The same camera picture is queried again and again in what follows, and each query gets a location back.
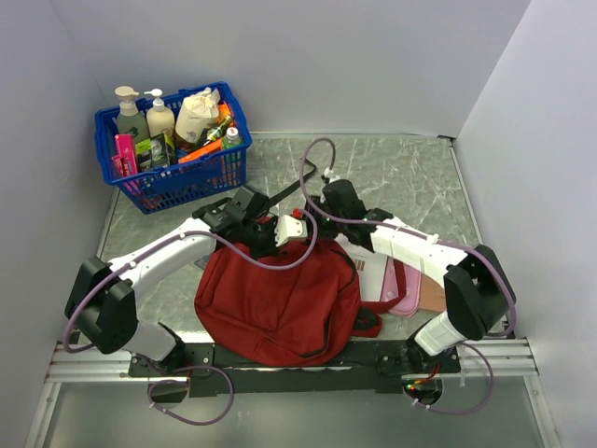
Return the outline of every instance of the black metal base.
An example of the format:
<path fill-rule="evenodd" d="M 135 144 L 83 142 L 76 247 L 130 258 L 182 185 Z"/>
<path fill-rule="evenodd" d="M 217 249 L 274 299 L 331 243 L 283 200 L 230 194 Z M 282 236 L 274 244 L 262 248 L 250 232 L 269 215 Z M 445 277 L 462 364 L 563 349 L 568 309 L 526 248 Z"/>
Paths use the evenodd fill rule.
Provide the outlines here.
<path fill-rule="evenodd" d="M 186 352 L 187 365 L 212 365 L 224 370 L 234 384 L 234 392 L 241 394 L 334 390 L 374 390 L 380 394 L 400 394 L 403 392 L 402 375 L 431 373 L 435 366 L 426 364 L 422 370 L 413 369 L 407 357 L 406 341 L 350 341 L 337 357 L 318 367 L 326 368 L 320 371 L 313 371 L 313 368 L 269 370 L 267 366 L 239 357 L 213 343 L 189 343 Z M 460 372 L 456 350 L 452 352 L 440 360 L 442 373 Z M 142 358 L 132 361 L 129 375 L 160 376 Z M 217 373 L 208 370 L 192 372 L 188 394 L 191 398 L 226 393 L 228 385 Z"/>

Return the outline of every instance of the bottle cap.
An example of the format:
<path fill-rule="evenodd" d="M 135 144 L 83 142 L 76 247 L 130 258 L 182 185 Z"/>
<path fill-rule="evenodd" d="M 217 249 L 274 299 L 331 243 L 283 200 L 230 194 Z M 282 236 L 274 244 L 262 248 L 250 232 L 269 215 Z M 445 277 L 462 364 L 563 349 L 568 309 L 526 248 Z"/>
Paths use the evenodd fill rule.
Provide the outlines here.
<path fill-rule="evenodd" d="M 114 93 L 120 101 L 132 101 L 135 97 L 139 96 L 138 91 L 134 91 L 132 87 L 120 86 L 114 90 Z"/>
<path fill-rule="evenodd" d="M 227 128 L 226 129 L 226 137 L 229 140 L 236 140 L 237 138 L 239 138 L 239 130 L 233 126 Z"/>
<path fill-rule="evenodd" d="M 132 87 L 120 86 L 114 90 L 114 93 L 120 100 L 120 113 L 125 116 L 133 116 L 139 112 L 134 98 L 139 96 L 138 91 L 134 91 Z"/>
<path fill-rule="evenodd" d="M 164 105 L 164 100 L 160 98 L 163 95 L 163 91 L 161 91 L 160 89 L 146 91 L 145 95 L 151 95 L 155 98 L 153 100 L 153 106 L 156 108 L 156 110 L 164 110 L 166 108 L 166 106 Z"/>

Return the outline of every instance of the gray marble surface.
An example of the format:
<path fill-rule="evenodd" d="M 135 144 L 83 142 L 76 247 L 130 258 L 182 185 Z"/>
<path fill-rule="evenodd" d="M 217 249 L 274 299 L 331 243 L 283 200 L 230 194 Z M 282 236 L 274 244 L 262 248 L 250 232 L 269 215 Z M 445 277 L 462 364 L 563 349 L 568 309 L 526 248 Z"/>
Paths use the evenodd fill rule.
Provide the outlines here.
<path fill-rule="evenodd" d="M 349 178 L 368 208 L 380 207 L 407 224 L 446 240 L 476 245 L 478 238 L 465 195 L 451 156 L 450 142 L 418 136 L 392 138 L 333 137 L 338 153 L 335 173 Z M 311 138 L 256 138 L 247 156 L 248 182 L 272 195 L 299 176 L 299 159 Z M 321 172 L 329 161 L 329 148 L 320 144 L 310 159 Z M 321 192 L 318 176 L 308 184 L 311 193 Z M 176 228 L 204 203 L 186 203 L 152 215 L 142 214 L 125 195 L 119 194 L 102 259 L 132 252 Z M 282 201 L 275 213 L 288 213 L 302 206 L 300 191 Z M 188 265 L 160 281 L 145 297 L 140 318 L 163 322 L 188 342 L 211 338 L 195 315 L 193 300 L 202 271 Z M 380 338 L 406 339 L 434 313 L 419 311 L 412 318 L 386 314 Z"/>

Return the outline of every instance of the brown envelope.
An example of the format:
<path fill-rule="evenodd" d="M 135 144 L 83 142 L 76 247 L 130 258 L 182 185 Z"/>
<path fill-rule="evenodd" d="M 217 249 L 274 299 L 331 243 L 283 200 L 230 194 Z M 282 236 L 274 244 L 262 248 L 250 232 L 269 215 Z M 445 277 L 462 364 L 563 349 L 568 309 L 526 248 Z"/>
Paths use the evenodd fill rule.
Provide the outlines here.
<path fill-rule="evenodd" d="M 421 276 L 420 310 L 446 311 L 446 294 L 444 288 L 426 275 Z"/>

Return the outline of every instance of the white paper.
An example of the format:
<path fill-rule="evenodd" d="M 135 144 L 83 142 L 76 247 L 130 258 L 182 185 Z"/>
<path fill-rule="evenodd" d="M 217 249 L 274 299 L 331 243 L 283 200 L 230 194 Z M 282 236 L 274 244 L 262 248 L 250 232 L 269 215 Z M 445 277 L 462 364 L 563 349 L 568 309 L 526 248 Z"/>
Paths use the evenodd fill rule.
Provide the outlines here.
<path fill-rule="evenodd" d="M 361 301 L 380 301 L 388 258 L 351 244 L 344 235 L 339 235 L 336 241 L 354 261 L 361 286 Z"/>

